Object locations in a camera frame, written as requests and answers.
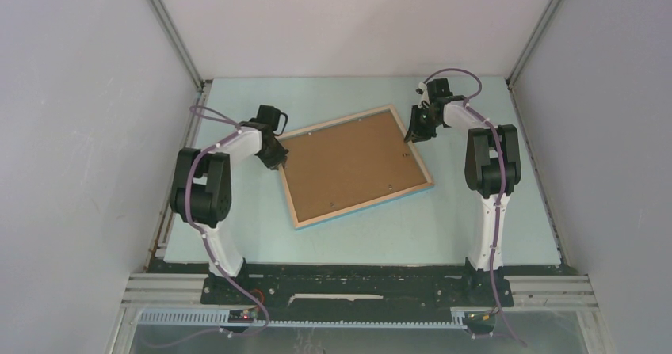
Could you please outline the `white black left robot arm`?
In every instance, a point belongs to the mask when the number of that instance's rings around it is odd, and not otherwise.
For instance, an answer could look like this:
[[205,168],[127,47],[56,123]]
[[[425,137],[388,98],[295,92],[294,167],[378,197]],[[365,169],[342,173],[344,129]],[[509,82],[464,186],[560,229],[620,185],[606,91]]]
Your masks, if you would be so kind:
[[288,115],[270,105],[260,105],[255,117],[241,122],[203,105],[189,111],[200,119],[231,125],[234,131],[205,148],[179,150],[170,208],[200,235],[211,272],[224,277],[220,294],[230,303],[242,303],[249,297],[250,281],[239,275],[245,260],[224,222],[233,201],[231,172],[253,156],[267,169],[280,169],[288,150],[278,137],[286,128]]

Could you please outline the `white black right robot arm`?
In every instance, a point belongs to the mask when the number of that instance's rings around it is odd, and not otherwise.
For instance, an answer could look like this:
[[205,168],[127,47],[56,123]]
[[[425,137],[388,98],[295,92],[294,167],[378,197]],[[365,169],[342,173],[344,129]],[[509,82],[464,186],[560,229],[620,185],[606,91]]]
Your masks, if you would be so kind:
[[502,240],[506,207],[521,180],[517,128],[495,124],[477,112],[464,95],[455,95],[447,78],[418,84],[418,104],[411,108],[405,142],[420,143],[437,136],[437,128],[466,134],[464,177],[480,197],[481,212],[468,262],[476,271],[494,272],[503,266]]

